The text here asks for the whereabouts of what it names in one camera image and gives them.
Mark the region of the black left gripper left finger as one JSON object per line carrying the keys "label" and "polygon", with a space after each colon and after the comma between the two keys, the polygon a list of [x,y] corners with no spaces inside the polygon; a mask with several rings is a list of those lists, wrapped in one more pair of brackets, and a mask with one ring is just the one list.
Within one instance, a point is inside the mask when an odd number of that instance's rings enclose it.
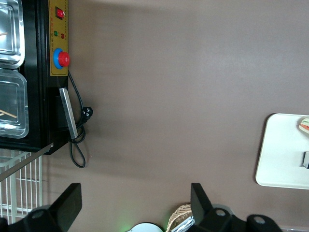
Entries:
{"label": "black left gripper left finger", "polygon": [[72,183],[51,205],[39,207],[23,219],[25,231],[67,232],[81,209],[81,184]]}

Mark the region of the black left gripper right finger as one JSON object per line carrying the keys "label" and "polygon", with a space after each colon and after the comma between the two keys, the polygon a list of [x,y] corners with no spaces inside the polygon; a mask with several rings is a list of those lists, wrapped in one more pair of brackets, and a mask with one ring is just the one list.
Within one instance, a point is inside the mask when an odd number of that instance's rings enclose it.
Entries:
{"label": "black left gripper right finger", "polygon": [[222,204],[212,204],[200,183],[191,184],[192,232],[241,232],[243,221]]}

